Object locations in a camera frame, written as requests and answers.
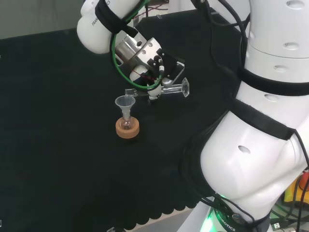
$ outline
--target green cable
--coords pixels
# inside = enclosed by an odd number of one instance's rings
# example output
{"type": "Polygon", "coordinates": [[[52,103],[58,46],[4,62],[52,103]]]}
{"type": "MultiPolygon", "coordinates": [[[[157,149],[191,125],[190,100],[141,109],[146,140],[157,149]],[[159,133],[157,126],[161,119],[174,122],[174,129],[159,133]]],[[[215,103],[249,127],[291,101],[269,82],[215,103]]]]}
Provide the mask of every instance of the green cable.
{"type": "MultiPolygon", "coordinates": [[[[143,3],[140,5],[140,7],[136,10],[136,12],[134,12],[128,19],[126,19],[126,22],[130,22],[131,19],[133,19],[135,17],[135,15],[138,14],[138,12],[140,11],[140,9],[148,2],[148,0],[144,0],[143,3]]],[[[118,72],[120,73],[120,75],[122,75],[126,81],[128,81],[131,85],[137,87],[137,88],[141,88],[141,89],[154,89],[156,87],[158,87],[160,85],[160,80],[162,78],[162,74],[159,75],[158,80],[152,85],[152,86],[140,86],[138,84],[135,84],[133,81],[131,81],[129,78],[126,77],[126,75],[124,75],[124,73],[120,70],[117,61],[116,61],[116,56],[115,56],[115,43],[116,43],[116,35],[114,35],[113,39],[112,39],[112,61],[115,64],[116,69],[118,70],[118,72]]]]}

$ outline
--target black table surface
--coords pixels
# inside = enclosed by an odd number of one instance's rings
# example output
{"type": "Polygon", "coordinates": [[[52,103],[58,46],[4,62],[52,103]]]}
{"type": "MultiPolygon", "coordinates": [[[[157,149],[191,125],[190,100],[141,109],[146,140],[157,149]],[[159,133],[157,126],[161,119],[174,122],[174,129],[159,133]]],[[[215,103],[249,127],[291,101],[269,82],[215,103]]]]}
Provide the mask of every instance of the black table surface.
{"type": "MultiPolygon", "coordinates": [[[[151,17],[139,30],[186,61],[191,93],[137,99],[133,141],[115,132],[114,100],[131,86],[76,29],[0,41],[0,232],[132,229],[196,205],[179,157],[225,110],[235,82],[212,62],[209,25],[196,11],[151,17]]],[[[232,69],[239,39],[235,28],[214,29],[216,59],[232,69]]]]}

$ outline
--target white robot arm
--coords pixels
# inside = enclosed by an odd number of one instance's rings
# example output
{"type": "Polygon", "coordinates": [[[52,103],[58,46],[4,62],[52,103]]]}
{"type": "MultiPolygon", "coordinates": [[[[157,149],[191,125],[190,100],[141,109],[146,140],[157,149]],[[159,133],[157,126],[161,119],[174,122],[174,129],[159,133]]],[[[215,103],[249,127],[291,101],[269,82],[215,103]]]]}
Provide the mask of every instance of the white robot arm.
{"type": "Polygon", "coordinates": [[[147,90],[150,100],[155,100],[160,96],[162,86],[171,87],[183,73],[183,62],[170,56],[154,38],[147,41],[140,33],[128,35],[120,31],[114,42],[114,48],[111,49],[115,32],[110,32],[107,29],[110,26],[104,23],[110,25],[113,23],[100,13],[100,7],[108,7],[114,17],[126,21],[128,14],[138,10],[137,6],[144,2],[146,1],[106,0],[104,5],[103,0],[86,0],[81,10],[82,18],[78,22],[77,33],[83,45],[94,53],[103,54],[114,49],[117,61],[123,64],[120,68],[115,65],[116,69],[125,69],[126,74],[122,76],[137,88],[147,90]]]}
{"type": "MultiPolygon", "coordinates": [[[[97,2],[86,1],[77,32],[87,49],[102,54],[110,51],[112,33],[95,15],[97,2]]],[[[106,2],[119,18],[125,17],[140,3],[139,0],[106,2]]],[[[250,6],[251,26],[245,69],[270,81],[309,83],[309,1],[250,0],[250,6]]],[[[134,67],[145,68],[146,65],[138,66],[141,64],[144,63],[135,63],[134,67]]],[[[309,150],[309,93],[301,96],[274,94],[242,82],[236,99],[296,129],[309,150]]],[[[225,115],[205,144],[200,163],[211,188],[236,204],[238,207],[226,202],[248,223],[267,217],[277,199],[307,167],[295,134],[287,140],[276,138],[232,112],[225,115]]],[[[223,227],[215,211],[211,216],[216,231],[236,231],[235,228],[223,227]]],[[[272,227],[267,226],[262,232],[266,231],[271,232],[272,227]]]]}

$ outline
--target red button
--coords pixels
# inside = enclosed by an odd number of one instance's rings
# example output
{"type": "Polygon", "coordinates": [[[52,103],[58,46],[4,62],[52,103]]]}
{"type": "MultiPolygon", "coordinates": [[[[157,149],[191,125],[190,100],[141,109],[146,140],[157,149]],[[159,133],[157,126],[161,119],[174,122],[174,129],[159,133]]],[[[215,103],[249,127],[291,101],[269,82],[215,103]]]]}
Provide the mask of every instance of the red button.
{"type": "Polygon", "coordinates": [[[309,173],[304,173],[300,179],[299,187],[304,190],[304,187],[309,179],[309,173]]]}

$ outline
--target yellow object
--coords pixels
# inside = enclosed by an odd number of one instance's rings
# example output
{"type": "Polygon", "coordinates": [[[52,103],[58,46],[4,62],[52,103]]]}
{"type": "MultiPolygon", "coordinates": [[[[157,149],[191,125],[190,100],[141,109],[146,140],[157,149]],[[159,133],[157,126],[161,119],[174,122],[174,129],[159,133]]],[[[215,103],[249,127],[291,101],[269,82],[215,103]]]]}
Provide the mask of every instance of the yellow object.
{"type": "MultiPolygon", "coordinates": [[[[296,182],[297,182],[297,179],[285,191],[285,194],[284,194],[285,203],[293,202],[293,195],[294,195],[294,189],[295,189],[296,182]]],[[[303,193],[303,190],[300,187],[298,187],[297,194],[296,194],[296,202],[300,202],[302,193],[303,193]]],[[[309,191],[307,191],[305,194],[304,203],[309,204],[309,191]]]]}

